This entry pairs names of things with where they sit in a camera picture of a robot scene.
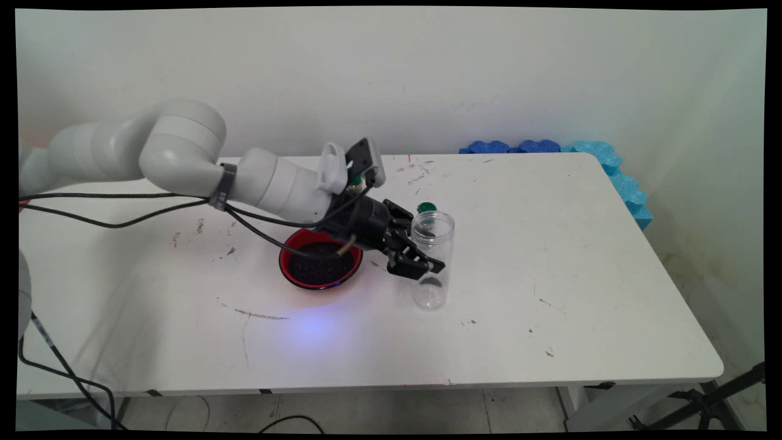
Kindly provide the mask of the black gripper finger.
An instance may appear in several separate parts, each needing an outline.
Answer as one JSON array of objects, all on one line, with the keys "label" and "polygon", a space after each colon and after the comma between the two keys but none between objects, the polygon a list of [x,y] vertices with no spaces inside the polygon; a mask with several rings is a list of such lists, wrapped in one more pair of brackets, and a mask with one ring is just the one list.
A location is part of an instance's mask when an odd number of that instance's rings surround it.
[{"label": "black gripper finger", "polygon": [[421,279],[427,273],[439,274],[446,264],[427,256],[408,236],[386,236],[384,254],[388,273],[406,279]]},{"label": "black gripper finger", "polygon": [[412,221],[414,219],[414,215],[411,214],[411,212],[408,212],[403,209],[402,206],[399,206],[389,199],[383,200],[382,204],[389,212],[389,229],[411,231]]}]

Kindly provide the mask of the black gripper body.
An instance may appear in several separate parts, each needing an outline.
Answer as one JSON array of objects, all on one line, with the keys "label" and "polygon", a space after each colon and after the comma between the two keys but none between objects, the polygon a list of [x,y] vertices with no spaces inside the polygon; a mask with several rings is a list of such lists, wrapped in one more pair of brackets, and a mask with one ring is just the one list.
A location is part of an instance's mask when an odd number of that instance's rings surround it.
[{"label": "black gripper body", "polygon": [[386,236],[408,236],[410,231],[389,229],[389,212],[382,202],[363,195],[335,216],[318,226],[319,232],[336,240],[347,241],[355,236],[354,245],[364,250],[384,252]]}]

